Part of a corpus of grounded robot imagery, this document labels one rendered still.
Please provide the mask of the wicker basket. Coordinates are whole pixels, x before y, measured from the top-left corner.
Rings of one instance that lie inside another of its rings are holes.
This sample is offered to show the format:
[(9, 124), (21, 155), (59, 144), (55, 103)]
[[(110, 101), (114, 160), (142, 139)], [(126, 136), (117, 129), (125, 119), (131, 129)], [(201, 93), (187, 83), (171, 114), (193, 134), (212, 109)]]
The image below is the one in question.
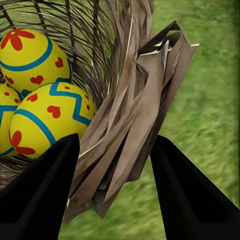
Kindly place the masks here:
[[(93, 19), (84, 9), (64, 1), (65, 5), (44, 0), (0, 1), (0, 11), (4, 13), (0, 19), (6, 18), (10, 23), (0, 29), (0, 33), (16, 27), (42, 26), (43, 29), (29, 29), (60, 39), (53, 40), (70, 59), (74, 72), (72, 83), (85, 92), (79, 81), (88, 90), (90, 87), (96, 115), (79, 142), (80, 152), (64, 211), (65, 226), (88, 205), (103, 219), (124, 183), (139, 179), (199, 44), (190, 45), (185, 29), (176, 20), (154, 36), (153, 0), (86, 0), (93, 11), (81, 0), (71, 0), (84, 7)], [(20, 2), (33, 2), (32, 6), (18, 8), (35, 7), (36, 11), (19, 11), (38, 14), (39, 18), (24, 17), (40, 19), (41, 23), (13, 24), (3, 5)], [(42, 13), (40, 9), (48, 8), (39, 7), (38, 3), (66, 16), (46, 10), (49, 14)], [(93, 27), (75, 8), (91, 20)], [(115, 40), (108, 33), (109, 24), (104, 15), (112, 24)], [(69, 29), (58, 24), (63, 22), (43, 16), (57, 17), (66, 22)], [(46, 25), (44, 21), (53, 25)], [(73, 32), (73, 26), (87, 41)], [(169, 31), (179, 32), (167, 36)], [(0, 37), (0, 43), (4, 37)], [(71, 44), (63, 38), (71, 39)], [(85, 50), (91, 63), (74, 43)], [(0, 84), (6, 82), (0, 68)], [(0, 191), (36, 160), (22, 154), (0, 156)]]

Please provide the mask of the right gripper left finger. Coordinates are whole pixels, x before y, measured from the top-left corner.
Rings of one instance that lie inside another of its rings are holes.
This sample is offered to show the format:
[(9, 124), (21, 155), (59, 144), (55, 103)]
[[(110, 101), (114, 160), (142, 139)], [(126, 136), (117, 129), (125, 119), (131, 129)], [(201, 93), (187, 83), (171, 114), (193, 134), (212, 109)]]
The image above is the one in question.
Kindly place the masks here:
[(62, 137), (0, 191), (0, 240), (58, 240), (79, 154)]

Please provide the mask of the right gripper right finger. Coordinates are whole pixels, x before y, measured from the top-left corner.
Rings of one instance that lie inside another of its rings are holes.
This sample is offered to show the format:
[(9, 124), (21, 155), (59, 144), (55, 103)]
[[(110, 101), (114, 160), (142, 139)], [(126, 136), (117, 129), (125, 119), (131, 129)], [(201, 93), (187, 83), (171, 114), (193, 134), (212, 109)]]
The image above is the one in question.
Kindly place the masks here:
[(169, 139), (150, 158), (166, 240), (240, 240), (240, 210)]

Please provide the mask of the easter egg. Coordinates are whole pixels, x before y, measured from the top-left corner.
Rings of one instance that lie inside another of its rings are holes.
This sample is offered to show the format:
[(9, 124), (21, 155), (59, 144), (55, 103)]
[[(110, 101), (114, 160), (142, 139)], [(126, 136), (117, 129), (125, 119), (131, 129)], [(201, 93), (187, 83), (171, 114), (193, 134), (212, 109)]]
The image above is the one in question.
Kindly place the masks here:
[(13, 148), (37, 159), (59, 139), (79, 141), (97, 113), (93, 100), (74, 83), (51, 82), (32, 91), (17, 107), (9, 127)]
[(2, 39), (0, 68), (6, 82), (25, 98), (43, 85), (74, 79), (70, 58), (60, 44), (27, 28), (14, 29)]
[(20, 155), (10, 141), (10, 124), (19, 104), (25, 99), (8, 82), (0, 83), (0, 157)]

